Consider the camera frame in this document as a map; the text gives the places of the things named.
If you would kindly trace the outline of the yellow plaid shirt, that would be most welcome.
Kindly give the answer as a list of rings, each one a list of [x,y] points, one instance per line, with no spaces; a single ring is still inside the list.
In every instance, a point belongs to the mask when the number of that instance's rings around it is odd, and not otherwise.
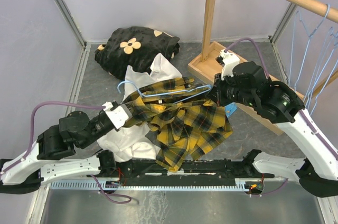
[[[194,78],[183,77],[153,83],[140,90],[150,95],[199,86]],[[156,163],[170,172],[178,171],[187,155],[197,160],[233,133],[225,109],[218,107],[206,94],[180,101],[201,91],[150,98],[142,98],[135,91],[122,102],[136,122],[147,122],[150,131],[157,133],[160,150]]]

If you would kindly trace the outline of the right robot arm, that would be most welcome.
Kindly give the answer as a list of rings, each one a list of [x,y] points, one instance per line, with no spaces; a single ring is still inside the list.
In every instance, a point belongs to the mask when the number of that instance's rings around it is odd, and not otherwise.
[[[254,62],[222,63],[208,97],[220,106],[235,102],[253,108],[288,135],[305,155],[304,159],[291,159],[260,152],[243,162],[246,176],[269,173],[297,181],[316,197],[337,196],[337,148],[288,85],[271,80]]]

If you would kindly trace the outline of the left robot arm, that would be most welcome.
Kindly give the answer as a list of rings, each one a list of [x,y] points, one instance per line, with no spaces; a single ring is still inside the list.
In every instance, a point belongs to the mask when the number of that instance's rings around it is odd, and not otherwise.
[[[108,150],[92,157],[72,158],[77,148],[88,147],[114,128],[104,111],[93,119],[82,111],[71,112],[40,134],[29,154],[1,160],[1,193],[28,194],[54,181],[75,176],[114,175],[117,164]]]

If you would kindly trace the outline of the white shirt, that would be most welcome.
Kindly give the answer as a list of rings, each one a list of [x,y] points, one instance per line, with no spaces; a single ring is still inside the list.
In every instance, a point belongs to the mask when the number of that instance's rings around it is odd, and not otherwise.
[[[181,78],[182,74],[162,54],[157,54],[150,66],[150,72],[137,72],[135,66],[128,66],[123,84],[124,97],[127,97],[142,87],[160,81]],[[151,142],[146,134],[150,131],[147,122],[128,120],[119,131],[111,130],[98,139],[98,145],[103,150],[113,152],[117,162],[126,162],[133,158],[155,160],[160,147]]]

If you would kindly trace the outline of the blue folded cloth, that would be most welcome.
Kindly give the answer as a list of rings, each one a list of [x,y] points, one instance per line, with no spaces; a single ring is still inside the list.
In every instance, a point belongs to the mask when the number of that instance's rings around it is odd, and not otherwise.
[[[225,106],[226,116],[229,118],[236,110],[237,105],[233,102]]]

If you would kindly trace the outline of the wooden clothes rack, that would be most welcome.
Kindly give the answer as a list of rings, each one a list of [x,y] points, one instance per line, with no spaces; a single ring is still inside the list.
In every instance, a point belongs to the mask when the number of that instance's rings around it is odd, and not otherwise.
[[[188,65],[189,72],[211,86],[214,76],[222,70],[216,57],[222,49],[231,52],[229,46],[211,42],[214,7],[215,0],[205,1],[202,51]],[[304,107],[305,96],[266,73],[263,67],[237,56],[240,63],[233,69],[232,77],[222,80],[222,93],[276,135],[283,134],[278,122],[294,122],[292,115]]]

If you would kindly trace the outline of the black flower-pattern garment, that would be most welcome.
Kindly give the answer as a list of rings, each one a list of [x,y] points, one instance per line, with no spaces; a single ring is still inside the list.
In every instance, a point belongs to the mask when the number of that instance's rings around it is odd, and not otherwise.
[[[150,72],[151,64],[160,53],[167,60],[179,53],[180,38],[164,31],[142,26],[118,28],[105,44],[95,51],[95,61],[101,68],[124,80],[127,67],[136,72]]]

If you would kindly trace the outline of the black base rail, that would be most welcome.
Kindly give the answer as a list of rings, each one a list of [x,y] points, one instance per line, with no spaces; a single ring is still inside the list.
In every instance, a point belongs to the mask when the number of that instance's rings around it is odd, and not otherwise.
[[[235,179],[274,178],[261,174],[250,161],[184,161],[177,172],[170,172],[155,161],[130,160],[116,163],[115,170],[102,172],[102,178],[121,179],[123,185],[234,185]]]

